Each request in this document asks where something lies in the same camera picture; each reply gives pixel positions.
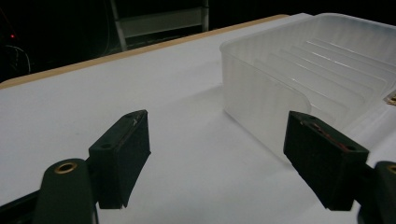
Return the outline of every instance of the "plastic tray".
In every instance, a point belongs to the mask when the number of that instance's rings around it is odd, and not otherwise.
[[[394,89],[396,28],[323,13],[220,46],[224,109],[281,160],[290,110],[343,131]]]

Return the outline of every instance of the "white table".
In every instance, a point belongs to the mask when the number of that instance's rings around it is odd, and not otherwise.
[[[222,109],[219,45],[307,18],[297,14],[0,90],[0,203],[39,189],[53,163],[88,158],[122,115],[147,109],[151,155],[129,206],[100,223],[356,223],[325,210],[290,166]],[[396,161],[394,108],[350,135],[370,164]],[[388,125],[378,122],[387,120]]]

